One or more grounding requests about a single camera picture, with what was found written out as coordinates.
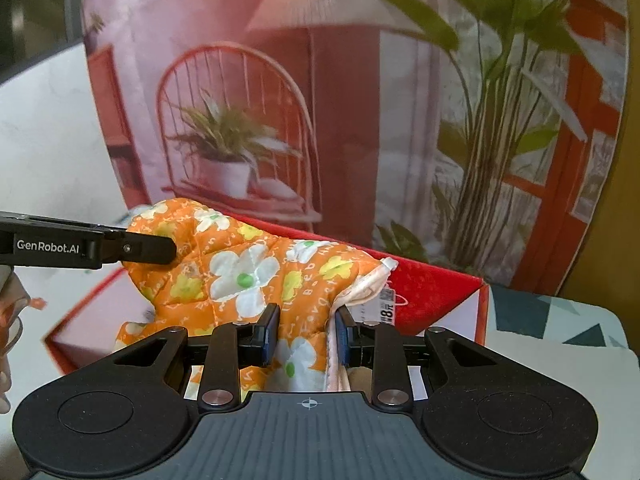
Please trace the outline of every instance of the green dot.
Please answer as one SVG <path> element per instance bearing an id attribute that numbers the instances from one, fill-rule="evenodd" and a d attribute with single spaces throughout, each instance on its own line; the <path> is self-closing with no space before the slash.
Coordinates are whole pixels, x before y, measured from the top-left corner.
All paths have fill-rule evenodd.
<path id="1" fill-rule="evenodd" d="M 254 286 L 254 277 L 246 272 L 242 272 L 238 274 L 236 283 L 242 288 L 249 288 L 250 286 Z"/>

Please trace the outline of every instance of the white flower pot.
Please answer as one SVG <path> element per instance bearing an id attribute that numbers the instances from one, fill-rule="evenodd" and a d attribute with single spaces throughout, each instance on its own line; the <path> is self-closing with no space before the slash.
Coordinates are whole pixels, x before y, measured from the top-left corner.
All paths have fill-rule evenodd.
<path id="1" fill-rule="evenodd" d="M 220 162 L 206 158 L 199 160 L 199 183 L 212 191 L 233 198 L 247 198 L 250 177 L 251 166 L 246 162 Z"/>

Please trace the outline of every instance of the orange object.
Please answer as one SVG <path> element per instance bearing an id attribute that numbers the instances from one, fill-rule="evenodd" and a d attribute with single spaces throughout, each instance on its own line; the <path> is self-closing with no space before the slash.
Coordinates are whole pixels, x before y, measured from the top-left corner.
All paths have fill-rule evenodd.
<path id="1" fill-rule="evenodd" d="M 31 301 L 29 302 L 29 306 L 31 308 L 36 308 L 37 310 L 42 310 L 47 306 L 47 302 L 42 298 L 31 298 Z"/>
<path id="2" fill-rule="evenodd" d="M 395 265 L 338 242 L 275 236 L 183 198 L 156 204 L 129 230 L 171 237 L 178 256 L 169 266 L 125 264 L 156 320 L 124 324 L 119 346 L 173 325 L 207 335 L 223 323 L 256 321 L 268 303 L 280 305 L 274 364 L 242 370 L 244 393 L 341 389 L 327 322 L 339 305 L 377 295 Z"/>

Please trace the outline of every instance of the white flower print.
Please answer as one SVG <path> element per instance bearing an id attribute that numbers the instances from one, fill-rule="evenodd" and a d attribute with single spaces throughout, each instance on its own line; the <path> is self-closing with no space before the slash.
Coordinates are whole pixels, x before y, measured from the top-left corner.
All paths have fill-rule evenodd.
<path id="1" fill-rule="evenodd" d="M 316 254 L 318 248 L 331 245 L 331 242 L 316 242 L 313 240 L 293 240 L 293 246 L 287 251 L 287 260 L 308 264 L 309 260 Z"/>
<path id="2" fill-rule="evenodd" d="M 255 244 L 240 256 L 232 251 L 222 251 L 211 259 L 209 272 L 220 276 L 211 285 L 213 301 L 236 298 L 236 310 L 240 317 L 258 316 L 266 304 L 261 287 L 267 285 L 280 270 L 273 256 L 264 258 L 267 246 Z"/>
<path id="3" fill-rule="evenodd" d="M 140 216 L 142 216 L 142 218 L 144 218 L 145 220 L 152 220 L 156 213 L 163 214 L 163 213 L 166 213 L 168 210 L 169 208 L 164 203 L 164 200 L 162 200 L 162 202 L 158 202 L 151 209 L 147 209 L 146 211 L 143 211 L 142 213 L 140 213 Z"/>
<path id="4" fill-rule="evenodd" d="M 316 362 L 316 349 L 303 337 L 289 343 L 279 339 L 274 359 L 281 365 L 265 383 L 269 392 L 321 392 L 324 372 L 310 368 Z"/>
<path id="5" fill-rule="evenodd" d="M 120 339 L 116 339 L 116 342 L 113 344 L 113 350 L 111 352 L 117 352 L 126 347 L 127 347 L 127 344 L 124 341 L 121 341 Z"/>
<path id="6" fill-rule="evenodd" d="M 127 323 L 124 326 L 124 331 L 129 335 L 140 335 L 145 329 L 145 323 Z"/>
<path id="7" fill-rule="evenodd" d="M 206 231 L 213 224 L 217 225 L 220 231 L 229 229 L 229 218 L 215 209 L 198 209 L 193 217 L 198 221 L 196 231 L 199 233 Z"/>

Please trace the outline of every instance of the red chair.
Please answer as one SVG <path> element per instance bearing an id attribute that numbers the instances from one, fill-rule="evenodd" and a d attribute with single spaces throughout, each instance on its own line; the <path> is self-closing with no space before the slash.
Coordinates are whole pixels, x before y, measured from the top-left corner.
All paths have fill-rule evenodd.
<path id="1" fill-rule="evenodd" d="M 245 196 L 212 189 L 210 175 L 208 183 L 202 178 L 202 157 L 193 146 L 176 140 L 190 130 L 180 108 L 203 110 L 202 91 L 218 105 L 245 110 L 254 120 L 275 128 L 278 138 L 302 156 L 274 153 L 271 164 L 260 162 Z M 321 220 L 315 133 L 300 88 L 276 60 L 229 41 L 189 50 L 164 72 L 157 112 L 171 180 L 168 190 L 177 196 L 232 214 L 302 224 L 310 231 Z"/>

